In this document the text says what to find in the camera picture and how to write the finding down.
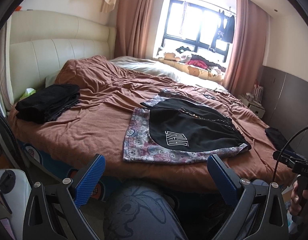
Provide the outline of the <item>person's right hand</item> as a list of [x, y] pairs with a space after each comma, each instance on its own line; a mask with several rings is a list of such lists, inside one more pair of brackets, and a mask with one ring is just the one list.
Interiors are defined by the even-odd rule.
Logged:
[[[300, 213], [300, 211], [302, 209], [302, 207], [299, 204], [300, 196], [298, 196], [297, 190], [298, 190], [298, 181], [295, 181], [294, 184], [293, 184], [293, 189], [292, 189], [292, 193], [291, 193], [291, 200], [290, 200], [291, 205], [290, 205], [290, 208], [289, 208], [289, 212], [293, 216], [298, 215], [298, 213]], [[308, 190], [303, 191], [302, 197], [303, 197], [303, 199], [308, 200]]]

